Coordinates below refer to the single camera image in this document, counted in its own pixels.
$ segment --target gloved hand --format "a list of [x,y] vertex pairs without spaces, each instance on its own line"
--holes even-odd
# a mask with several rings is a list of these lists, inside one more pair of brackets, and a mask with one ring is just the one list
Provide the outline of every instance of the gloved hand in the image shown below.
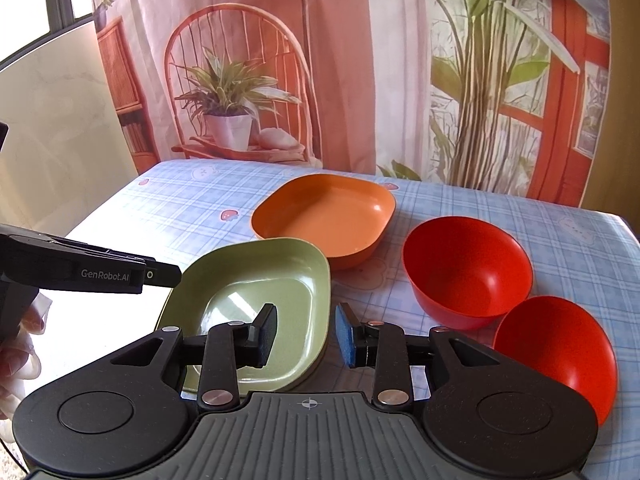
[[11,421],[24,399],[24,380],[40,375],[30,334],[44,333],[50,306],[51,300],[38,294],[22,317],[18,335],[0,345],[0,438],[5,442],[14,442]]

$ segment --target orange chair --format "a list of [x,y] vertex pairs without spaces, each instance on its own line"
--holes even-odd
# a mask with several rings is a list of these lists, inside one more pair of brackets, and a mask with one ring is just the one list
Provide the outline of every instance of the orange chair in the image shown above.
[[[282,128],[300,144],[292,150],[264,150],[249,146],[245,152],[215,145],[204,137],[202,117],[189,117],[175,97],[193,88],[184,66],[204,66],[203,47],[226,60],[258,61],[278,87],[300,99],[300,104],[276,103],[276,113],[262,110],[260,126]],[[278,162],[319,168],[321,132],[316,95],[300,43],[276,16],[245,4],[216,4],[194,12],[172,33],[164,53],[164,77],[174,112],[180,144],[172,147],[186,158],[230,158]]]

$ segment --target metal screw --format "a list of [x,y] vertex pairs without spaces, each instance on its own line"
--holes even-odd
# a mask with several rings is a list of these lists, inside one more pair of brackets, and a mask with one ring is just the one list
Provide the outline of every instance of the metal screw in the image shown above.
[[378,394],[378,400],[389,406],[399,406],[409,400],[407,392],[402,390],[384,390]]
[[202,402],[209,406],[224,406],[234,400],[231,392],[226,390],[209,390],[202,394]]

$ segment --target red bowl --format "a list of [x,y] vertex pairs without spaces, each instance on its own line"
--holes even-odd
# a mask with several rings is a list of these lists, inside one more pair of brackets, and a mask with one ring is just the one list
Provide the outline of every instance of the red bowl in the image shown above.
[[402,263],[422,309],[457,330],[503,316],[533,283],[527,253],[511,235],[464,216],[418,225],[404,241]]
[[494,349],[581,393],[602,425],[618,389],[616,356],[607,334],[571,301],[538,296],[500,322]]

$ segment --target white plant pot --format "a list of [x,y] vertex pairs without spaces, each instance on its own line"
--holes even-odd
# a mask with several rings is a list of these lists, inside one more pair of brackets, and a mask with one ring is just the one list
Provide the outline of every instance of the white plant pot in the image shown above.
[[236,115],[223,117],[204,115],[206,135],[213,137],[220,148],[245,152],[249,148],[252,117],[250,115]]

